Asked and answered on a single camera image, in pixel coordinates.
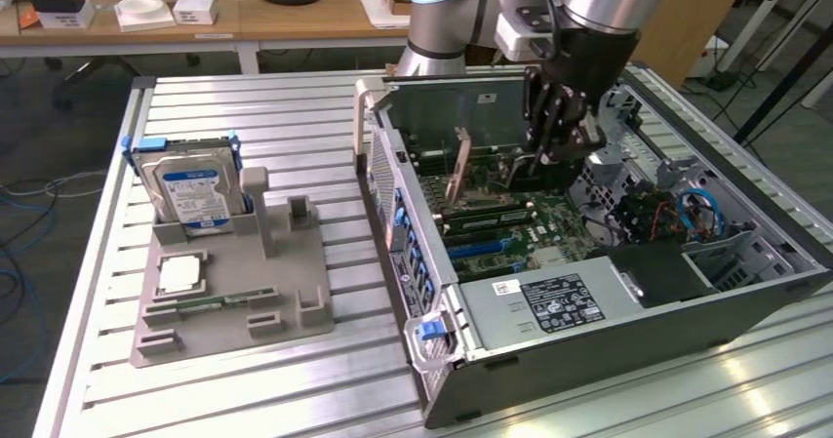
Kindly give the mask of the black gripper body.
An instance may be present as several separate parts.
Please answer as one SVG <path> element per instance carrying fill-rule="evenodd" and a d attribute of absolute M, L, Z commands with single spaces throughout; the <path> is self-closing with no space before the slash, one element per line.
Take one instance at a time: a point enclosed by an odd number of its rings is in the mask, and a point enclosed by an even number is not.
<path fill-rule="evenodd" d="M 610 34 L 566 28 L 539 39 L 542 70 L 565 87 L 585 94 L 597 113 L 601 96 L 617 81 L 636 48 L 637 32 Z"/>

